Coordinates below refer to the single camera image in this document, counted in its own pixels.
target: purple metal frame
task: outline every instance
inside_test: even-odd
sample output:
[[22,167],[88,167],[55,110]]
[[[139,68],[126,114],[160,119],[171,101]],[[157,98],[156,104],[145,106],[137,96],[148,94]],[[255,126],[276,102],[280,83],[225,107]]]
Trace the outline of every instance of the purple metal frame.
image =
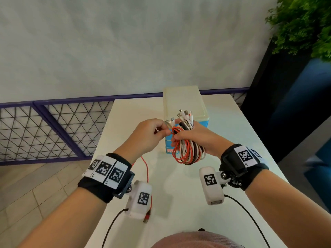
[[[200,90],[201,95],[215,95],[215,94],[231,94],[231,93],[244,93],[249,90],[249,87],[244,88],[230,88],[230,89],[212,89],[212,90]],[[83,151],[76,145],[72,138],[66,133],[62,126],[48,111],[45,105],[49,104],[70,104],[80,102],[102,102],[102,101],[114,101],[116,99],[134,99],[134,98],[148,98],[148,97],[162,97],[163,93],[145,93],[145,94],[131,94],[131,95],[110,95],[110,96],[92,96],[92,97],[78,97],[69,99],[52,99],[52,100],[39,100],[39,101],[27,101],[27,102],[11,102],[2,103],[0,108],[9,107],[23,107],[31,106],[43,120],[55,131],[56,134],[68,145],[77,157],[71,158],[53,158],[53,159],[36,159],[36,160],[24,160],[24,161],[5,161],[0,162],[2,165],[15,165],[15,164],[33,164],[33,163],[54,163],[54,162],[66,162],[66,161],[78,161],[89,160],[92,157],[86,156]]]

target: tabletop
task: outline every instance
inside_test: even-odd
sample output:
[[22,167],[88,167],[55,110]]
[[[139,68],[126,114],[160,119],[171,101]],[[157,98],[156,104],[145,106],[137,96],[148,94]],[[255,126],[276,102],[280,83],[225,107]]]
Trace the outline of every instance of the tabletop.
[[[209,113],[208,128],[234,143],[256,150],[268,162],[271,171],[286,180],[279,167],[255,133],[240,108],[229,94],[203,95]],[[132,133],[140,121],[163,119],[163,98],[115,100],[102,132],[94,157],[114,151]],[[234,201],[226,198],[223,204],[207,205],[199,179],[199,169],[213,166],[217,171],[220,160],[207,155],[191,166],[177,163],[165,153],[165,142],[143,155],[149,168],[153,187],[153,207],[147,224],[122,214],[111,228],[105,247],[151,247],[155,242],[182,231],[206,231],[224,235],[245,248],[267,247],[249,215]],[[146,167],[141,158],[132,167],[134,180],[146,181]],[[241,189],[225,187],[224,193],[234,197],[254,217],[271,247],[286,247],[263,220]],[[101,247],[109,225],[116,214],[125,208],[128,196],[114,198],[93,232],[86,248]]]

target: metal screw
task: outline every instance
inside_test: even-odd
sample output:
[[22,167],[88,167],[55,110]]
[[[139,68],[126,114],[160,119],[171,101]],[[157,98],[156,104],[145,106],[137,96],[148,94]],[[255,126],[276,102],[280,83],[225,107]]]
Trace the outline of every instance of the metal screw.
[[129,193],[132,191],[132,186],[130,185],[127,189],[126,189],[126,192],[125,193]]

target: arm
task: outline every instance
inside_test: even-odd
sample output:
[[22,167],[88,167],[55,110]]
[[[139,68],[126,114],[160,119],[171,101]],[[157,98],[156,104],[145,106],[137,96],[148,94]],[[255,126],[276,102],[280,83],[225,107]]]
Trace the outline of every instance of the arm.
[[[233,145],[199,123],[194,125],[172,141],[193,140],[218,158]],[[288,248],[331,247],[331,215],[271,171],[261,171],[245,192]]]
[[[143,121],[114,153],[133,164],[170,134],[170,130],[160,119]],[[30,233],[19,248],[84,247],[101,219],[106,205],[94,194],[79,187]]]

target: qr code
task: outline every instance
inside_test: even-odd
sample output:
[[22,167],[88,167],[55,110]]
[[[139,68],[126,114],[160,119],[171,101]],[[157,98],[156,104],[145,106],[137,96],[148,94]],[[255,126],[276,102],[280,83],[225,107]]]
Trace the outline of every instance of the qr code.
[[256,155],[257,157],[262,158],[262,157],[260,156],[260,154],[258,154],[258,153],[256,152],[256,150],[251,150],[251,151],[252,151],[253,154]]
[[205,175],[204,178],[207,186],[217,184],[214,174]]
[[149,199],[149,194],[146,192],[140,192],[139,199],[138,199],[138,204],[143,204],[147,205]]
[[97,168],[97,170],[95,172],[105,176],[105,175],[107,175],[107,173],[111,167],[112,167],[111,164],[101,162],[101,164],[99,165],[99,167]]
[[109,179],[119,183],[123,175],[124,175],[124,171],[121,171],[120,169],[115,167],[112,173],[110,174]]
[[252,155],[248,152],[248,150],[240,151],[238,152],[238,155],[243,162],[253,159]]
[[100,160],[95,159],[92,164],[88,167],[89,170],[94,170],[94,168],[97,166],[97,164],[100,162]]

